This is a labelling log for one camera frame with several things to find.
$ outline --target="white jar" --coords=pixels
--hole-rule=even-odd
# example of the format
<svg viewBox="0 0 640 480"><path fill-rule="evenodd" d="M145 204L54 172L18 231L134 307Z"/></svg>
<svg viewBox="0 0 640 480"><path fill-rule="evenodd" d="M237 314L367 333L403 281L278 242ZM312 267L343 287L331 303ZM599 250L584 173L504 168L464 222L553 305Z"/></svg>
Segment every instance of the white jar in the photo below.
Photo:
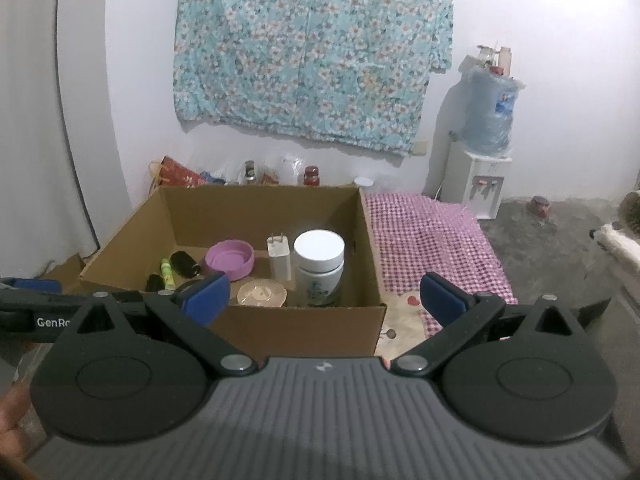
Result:
<svg viewBox="0 0 640 480"><path fill-rule="evenodd" d="M340 292L344 240L332 231L302 233L293 243L296 295L300 306L330 306Z"/></svg>

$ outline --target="gray curtain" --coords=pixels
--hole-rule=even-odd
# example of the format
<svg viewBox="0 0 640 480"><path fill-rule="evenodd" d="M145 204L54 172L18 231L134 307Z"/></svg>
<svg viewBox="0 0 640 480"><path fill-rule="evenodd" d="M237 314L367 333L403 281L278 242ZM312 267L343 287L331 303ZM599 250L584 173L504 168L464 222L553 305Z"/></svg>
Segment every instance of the gray curtain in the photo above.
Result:
<svg viewBox="0 0 640 480"><path fill-rule="evenodd" d="M0 276L97 248L66 143L55 26L56 0L0 0Z"/></svg>

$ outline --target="white charger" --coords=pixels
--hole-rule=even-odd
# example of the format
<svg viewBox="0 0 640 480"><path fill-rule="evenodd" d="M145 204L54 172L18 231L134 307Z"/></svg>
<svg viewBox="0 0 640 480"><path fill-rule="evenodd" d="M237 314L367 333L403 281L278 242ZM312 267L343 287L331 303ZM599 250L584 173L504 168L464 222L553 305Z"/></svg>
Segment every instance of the white charger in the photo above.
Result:
<svg viewBox="0 0 640 480"><path fill-rule="evenodd" d="M271 266L271 279L277 282L291 281L291 253L289 239L285 235L267 238L267 251Z"/></svg>

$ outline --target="gray ribbed panel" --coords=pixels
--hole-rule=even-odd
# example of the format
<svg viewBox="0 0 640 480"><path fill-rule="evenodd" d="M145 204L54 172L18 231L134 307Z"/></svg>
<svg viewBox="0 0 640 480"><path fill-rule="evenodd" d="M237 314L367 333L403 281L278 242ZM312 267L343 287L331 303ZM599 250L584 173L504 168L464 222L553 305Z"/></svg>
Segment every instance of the gray ribbed panel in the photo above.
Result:
<svg viewBox="0 0 640 480"><path fill-rule="evenodd" d="M55 437L29 464L43 480L611 480L628 468L595 438L504 444L460 423L423 380L380 361L274 358L219 383L201 412L149 442Z"/></svg>

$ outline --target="human hand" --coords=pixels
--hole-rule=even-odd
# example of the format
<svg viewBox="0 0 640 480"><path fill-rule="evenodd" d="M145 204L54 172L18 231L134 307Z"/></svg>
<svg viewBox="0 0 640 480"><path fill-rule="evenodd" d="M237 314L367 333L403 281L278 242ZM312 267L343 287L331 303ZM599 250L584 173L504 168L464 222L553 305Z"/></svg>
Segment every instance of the human hand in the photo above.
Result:
<svg viewBox="0 0 640 480"><path fill-rule="evenodd" d="M29 450L29 438L18 422L31 406L29 387L14 383L0 399L0 454L21 458Z"/></svg>

